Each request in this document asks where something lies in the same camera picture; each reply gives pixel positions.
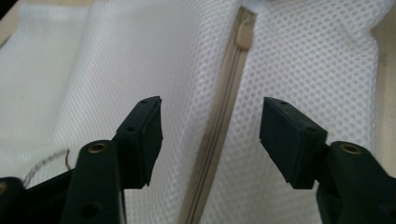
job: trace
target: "white fabric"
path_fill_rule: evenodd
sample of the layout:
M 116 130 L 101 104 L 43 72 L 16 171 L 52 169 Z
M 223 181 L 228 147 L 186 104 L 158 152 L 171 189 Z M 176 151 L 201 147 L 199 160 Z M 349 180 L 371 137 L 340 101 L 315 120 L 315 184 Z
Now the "white fabric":
M 375 151 L 377 47 L 370 29 L 393 1 L 262 3 L 253 48 L 202 223 L 320 223 L 315 191 L 285 183 L 259 142 L 264 96 Z
M 264 96 L 374 151 L 377 49 L 370 28 L 390 0 L 264 1 L 202 223 L 318 223 L 258 141 Z M 141 99 L 163 98 L 151 185 L 129 190 L 131 223 L 176 223 L 216 90 L 238 0 L 25 5 L 0 49 L 0 176 L 24 177 L 55 151 L 110 139 Z M 37 184 L 64 171 L 58 160 Z
M 55 151 L 111 139 L 135 104 L 163 98 L 163 148 L 149 188 L 126 192 L 130 223 L 176 223 L 239 3 L 112 1 L 21 6 L 0 50 L 0 176 Z M 39 183 L 64 171 L 43 168 Z

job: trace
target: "zipper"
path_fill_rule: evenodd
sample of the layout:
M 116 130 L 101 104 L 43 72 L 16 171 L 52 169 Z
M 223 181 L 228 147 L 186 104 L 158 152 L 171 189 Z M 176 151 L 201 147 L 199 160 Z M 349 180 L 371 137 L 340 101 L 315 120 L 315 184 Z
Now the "zipper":
M 255 21 L 255 14 L 243 7 L 239 9 L 221 67 L 218 91 L 177 221 L 179 224 L 199 223 L 204 212 L 230 125 L 248 50 L 253 43 Z

